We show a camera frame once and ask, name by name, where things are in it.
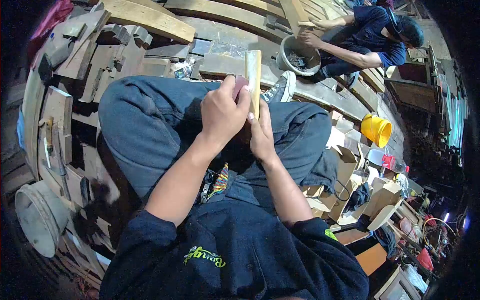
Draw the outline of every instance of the blue t-shirt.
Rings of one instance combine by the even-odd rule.
[[[392,41],[382,35],[382,29],[390,23],[386,10],[380,6],[357,6],[353,16],[359,31],[347,38],[340,47],[363,53],[367,48],[377,52],[384,67],[400,66],[405,63],[406,49],[403,43]]]
[[[319,218],[286,228],[246,202],[194,207],[178,228],[143,210],[124,230],[100,299],[366,299],[353,253]]]

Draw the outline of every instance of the jeans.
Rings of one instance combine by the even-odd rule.
[[[349,43],[347,47],[346,45],[342,45],[347,38],[351,37],[356,32],[358,32],[358,28],[355,26],[336,26],[324,33],[322,36],[322,41],[357,53],[370,53],[371,51],[365,47],[352,45],[351,43]],[[323,50],[320,50],[319,52],[322,62],[320,70],[315,75],[315,77],[318,78],[318,81],[362,70],[362,68],[341,60],[340,58],[328,52]]]
[[[110,84],[98,112],[105,141],[130,184],[145,201],[162,175],[202,130],[200,102],[219,83],[132,76]],[[312,103],[269,105],[275,150],[297,184],[322,184],[314,168],[330,136],[327,112]],[[248,144],[230,141],[210,169],[232,171],[225,199],[272,208],[265,172]]]

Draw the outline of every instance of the black sneaker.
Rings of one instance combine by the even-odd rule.
[[[266,103],[289,102],[295,93],[295,86],[297,84],[297,77],[292,71],[285,71],[280,75],[280,78],[272,88],[263,94],[260,98]]]

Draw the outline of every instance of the pink cloth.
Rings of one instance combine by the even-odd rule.
[[[27,55],[30,62],[34,61],[35,55],[42,47],[52,29],[67,18],[73,11],[73,4],[70,0],[57,0],[50,8],[48,14],[38,25],[27,46]]]

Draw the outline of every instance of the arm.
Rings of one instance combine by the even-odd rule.
[[[264,167],[276,212],[282,222],[293,225],[313,218],[312,209],[275,152],[270,112],[260,100],[260,119],[248,115],[252,126],[250,149]]]
[[[304,31],[299,34],[299,39],[311,48],[326,51],[336,57],[354,64],[362,69],[383,67],[382,60],[376,52],[361,54],[322,41],[312,32]]]
[[[335,26],[347,26],[352,25],[355,22],[355,17],[353,15],[340,16],[333,20],[311,20],[320,30],[328,30]]]
[[[147,212],[176,227],[186,218],[208,165],[245,123],[250,93],[242,88],[235,104],[234,87],[235,77],[228,76],[219,89],[207,93],[200,105],[202,132],[157,183],[145,207]]]

